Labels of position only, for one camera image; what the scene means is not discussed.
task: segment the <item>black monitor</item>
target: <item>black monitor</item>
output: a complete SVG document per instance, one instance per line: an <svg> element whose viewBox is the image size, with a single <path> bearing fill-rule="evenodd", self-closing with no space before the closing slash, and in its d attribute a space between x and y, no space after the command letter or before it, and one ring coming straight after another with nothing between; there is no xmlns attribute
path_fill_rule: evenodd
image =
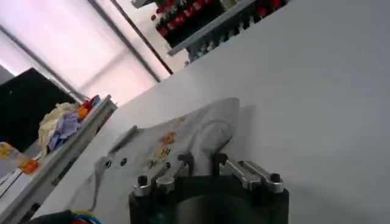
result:
<svg viewBox="0 0 390 224"><path fill-rule="evenodd" d="M57 103L75 100L34 68L0 85L0 141L25 151L38 139L39 123Z"/></svg>

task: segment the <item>white table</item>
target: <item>white table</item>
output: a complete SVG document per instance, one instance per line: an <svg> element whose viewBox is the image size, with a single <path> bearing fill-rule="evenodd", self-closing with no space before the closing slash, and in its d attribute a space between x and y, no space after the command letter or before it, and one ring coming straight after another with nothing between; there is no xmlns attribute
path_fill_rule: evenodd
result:
<svg viewBox="0 0 390 224"><path fill-rule="evenodd" d="M59 149L50 153L32 175L22 173L0 198L0 223L18 223L34 204L44 199L58 184L66 168L83 152L101 127L116 110L110 96L97 104L84 119L82 126Z"/></svg>
<svg viewBox="0 0 390 224"><path fill-rule="evenodd" d="M291 223L389 223L388 8L387 0L291 2L119 108L35 216L66 208L132 125L238 97L228 152L283 175Z"/></svg>

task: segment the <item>silver clamp handle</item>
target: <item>silver clamp handle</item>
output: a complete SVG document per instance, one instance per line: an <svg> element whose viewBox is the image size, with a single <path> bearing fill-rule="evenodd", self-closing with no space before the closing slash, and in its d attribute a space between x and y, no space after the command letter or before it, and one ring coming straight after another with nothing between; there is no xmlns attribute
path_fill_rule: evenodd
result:
<svg viewBox="0 0 390 224"><path fill-rule="evenodd" d="M189 165L185 164L183 161L179 161L170 169L168 169L168 171L165 172L164 175L156 179L157 187L160 189L164 189L165 193L167 194L171 191L174 191L175 179L177 177L185 177L188 176L189 174L190 174Z"/></svg>
<svg viewBox="0 0 390 224"><path fill-rule="evenodd" d="M260 177L249 173L232 159L228 159L224 165L220 164L219 170L221 175L233 175L237 177L245 189L253 190L261 184Z"/></svg>
<svg viewBox="0 0 390 224"><path fill-rule="evenodd" d="M137 197L147 196L152 192L152 185L156 179L162 176L169 168L170 163L158 164L149 175L138 176L137 183L134 184L134 195Z"/></svg>
<svg viewBox="0 0 390 224"><path fill-rule="evenodd" d="M261 184L266 185L271 192L278 194L282 193L285 190L283 180L279 174L269 173L262 167L253 163L252 161L240 161L238 162L238 164L245 167L251 173L254 173L261 177Z"/></svg>

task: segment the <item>shelf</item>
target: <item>shelf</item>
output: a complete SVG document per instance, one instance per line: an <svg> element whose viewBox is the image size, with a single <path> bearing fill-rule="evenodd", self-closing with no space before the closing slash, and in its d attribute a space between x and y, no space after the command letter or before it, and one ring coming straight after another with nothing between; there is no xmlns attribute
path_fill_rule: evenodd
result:
<svg viewBox="0 0 390 224"><path fill-rule="evenodd" d="M248 5L251 5L251 3L255 2L256 0L240 0L235 4L232 8L228 9L226 12L221 14L219 17L215 18L213 21L206 24L206 26L203 26L200 30L192 34L190 37L185 39L183 42L178 44L176 47L170 49L168 51L169 56L173 56L177 54L182 49L190 46L191 44L195 43L202 37L204 37L206 34L211 32L213 29L220 26L223 22L227 21L231 17L235 16L237 13L245 9Z"/></svg>

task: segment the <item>colored wire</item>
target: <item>colored wire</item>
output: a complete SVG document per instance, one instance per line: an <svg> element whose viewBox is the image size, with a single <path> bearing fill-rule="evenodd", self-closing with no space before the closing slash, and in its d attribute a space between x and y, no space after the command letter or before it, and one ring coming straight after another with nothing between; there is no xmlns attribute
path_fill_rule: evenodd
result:
<svg viewBox="0 0 390 224"><path fill-rule="evenodd" d="M89 220L89 221L92 221L94 224L102 224L97 218L92 217L90 215L80 214L80 215L75 215L73 218L74 219Z"/></svg>
<svg viewBox="0 0 390 224"><path fill-rule="evenodd" d="M74 220L71 222L72 224L93 224L91 222L88 222L88 221L85 221L85 220L82 220L82 219L77 219L77 220Z"/></svg>
<svg viewBox="0 0 390 224"><path fill-rule="evenodd" d="M87 220L84 220L84 219L77 219L76 221L82 222L82 224L95 224L94 222L92 222L92 221L89 220L89 219L87 219Z"/></svg>

